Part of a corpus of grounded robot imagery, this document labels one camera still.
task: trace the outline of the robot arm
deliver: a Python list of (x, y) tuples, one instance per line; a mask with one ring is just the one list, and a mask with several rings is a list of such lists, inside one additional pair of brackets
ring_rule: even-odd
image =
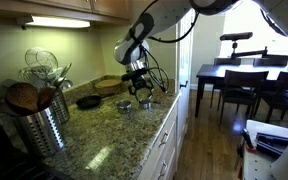
[(155, 0), (140, 15), (125, 38), (118, 41), (114, 49), (115, 59), (123, 65), (128, 65), (141, 59), (143, 53), (139, 46), (143, 43), (144, 47), (148, 47), (144, 39), (171, 28), (191, 8), (204, 15), (214, 15), (230, 9), (237, 1)]
[[(115, 59), (125, 65), (123, 81), (132, 81), (129, 87), (131, 95), (142, 88), (151, 90), (153, 84), (145, 80), (144, 74), (149, 71), (138, 60), (147, 55), (148, 44), (145, 38), (171, 28), (193, 8), (197, 13), (215, 15), (227, 11), (242, 0), (155, 0), (139, 16), (126, 36), (119, 40), (114, 49)], [(252, 0), (266, 12), (270, 18), (288, 36), (288, 0)]]
[[(132, 81), (129, 87), (131, 95), (137, 97), (137, 90), (146, 88), (152, 96), (153, 84), (145, 80), (144, 74), (149, 71), (138, 60), (148, 52), (148, 44), (145, 38), (165, 31), (176, 25), (182, 17), (193, 7), (197, 13), (213, 15), (229, 9), (238, 0), (155, 0), (139, 16), (138, 20), (130, 28), (126, 36), (119, 40), (114, 49), (115, 59), (125, 65), (126, 72), (123, 81)], [(163, 92), (167, 88), (160, 86)]]

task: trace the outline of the cable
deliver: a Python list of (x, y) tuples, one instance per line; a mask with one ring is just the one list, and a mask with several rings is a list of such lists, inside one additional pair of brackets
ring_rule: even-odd
[(231, 9), (231, 11), (234, 11), (235, 9), (237, 9), (238, 7), (240, 7), (240, 5), (243, 4), (244, 1), (242, 0), (242, 1), (239, 1), (239, 2), (240, 2), (239, 4), (236, 2), (237, 5), (234, 6), (234, 8)]
[(273, 23), (273, 22), (271, 21), (271, 19), (270, 19), (267, 15), (264, 14), (264, 11), (263, 11), (262, 9), (261, 9), (261, 14), (262, 14), (264, 20), (267, 22), (267, 24), (268, 24), (276, 33), (278, 33), (278, 34), (280, 34), (280, 35), (282, 35), (282, 36), (286, 36), (286, 34), (285, 34), (279, 27), (277, 27), (276, 24)]
[(151, 2), (151, 3), (144, 9), (144, 11), (141, 13), (140, 16), (142, 16), (142, 15), (143, 15), (153, 4), (155, 4), (157, 1), (159, 1), (159, 0), (155, 0), (155, 1)]
[[(146, 66), (147, 66), (148, 74), (153, 79), (153, 81), (161, 88), (161, 90), (164, 93), (166, 93), (168, 91), (168, 89), (169, 89), (169, 78), (168, 78), (167, 73), (163, 69), (160, 68), (160, 66), (159, 66), (158, 62), (156, 61), (156, 59), (154, 58), (154, 56), (144, 46), (140, 45), (140, 49), (144, 53), (145, 63), (146, 63)], [(154, 62), (156, 63), (157, 67), (150, 67), (150, 63), (148, 61), (147, 54), (154, 60)], [(157, 70), (158, 71), (159, 77), (160, 77), (159, 79), (157, 78), (156, 74), (152, 70)], [(164, 85), (165, 82), (163, 81), (162, 73), (165, 75), (166, 80), (167, 80), (166, 86)]]
[(151, 39), (151, 40), (154, 40), (154, 41), (157, 41), (157, 42), (162, 42), (162, 43), (176, 43), (176, 42), (178, 42), (178, 41), (181, 41), (182, 39), (184, 39), (184, 38), (192, 31), (193, 27), (195, 26), (195, 23), (196, 23), (196, 21), (197, 21), (197, 18), (198, 18), (198, 15), (199, 15), (199, 14), (200, 14), (199, 12), (195, 11), (194, 21), (191, 23), (190, 29), (189, 29), (182, 37), (180, 37), (180, 38), (178, 38), (178, 39), (174, 39), (174, 40), (162, 40), (161, 38), (157, 39), (157, 38), (155, 38), (155, 37), (153, 37), (153, 36), (148, 37), (148, 39)]

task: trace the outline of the handle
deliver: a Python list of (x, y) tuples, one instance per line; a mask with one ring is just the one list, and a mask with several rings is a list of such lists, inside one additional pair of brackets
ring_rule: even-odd
[(163, 135), (163, 138), (162, 138), (162, 140), (161, 140), (161, 143), (160, 143), (160, 145), (158, 145), (158, 147), (161, 147), (162, 145), (166, 144), (167, 140), (168, 140), (168, 133), (167, 133), (167, 131), (165, 131), (165, 133), (164, 133), (164, 135)]
[(187, 83), (188, 83), (188, 81), (186, 81), (185, 85), (183, 85), (183, 84), (180, 84), (180, 89), (181, 89), (182, 87), (186, 88), (186, 86), (187, 86)]
[(160, 175), (158, 176), (157, 179), (160, 179), (161, 177), (165, 176), (166, 171), (167, 171), (167, 164), (165, 163), (165, 160), (164, 160)]
[(242, 133), (242, 136), (243, 136), (244, 140), (246, 141), (248, 147), (251, 149), (254, 148), (248, 130), (244, 128), (241, 133)]

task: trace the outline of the wooden floor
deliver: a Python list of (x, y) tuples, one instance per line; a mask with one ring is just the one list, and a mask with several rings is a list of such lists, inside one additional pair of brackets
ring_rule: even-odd
[[(240, 142), (240, 130), (245, 127), (246, 107), (225, 104), (223, 123), (219, 125), (217, 111), (218, 94), (210, 108), (210, 93), (201, 100), (199, 117), (195, 118), (196, 91), (190, 93), (188, 130), (181, 149), (175, 180), (237, 180), (238, 168), (234, 169), (236, 145)], [(268, 107), (261, 102), (259, 112), (252, 118), (264, 122)], [(280, 112), (273, 111), (271, 124), (288, 127), (288, 114), (280, 121)]]

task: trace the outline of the stove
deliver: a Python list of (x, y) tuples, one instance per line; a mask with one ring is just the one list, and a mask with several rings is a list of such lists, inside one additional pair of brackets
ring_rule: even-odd
[(0, 180), (70, 180), (72, 178), (14, 148), (0, 127)]

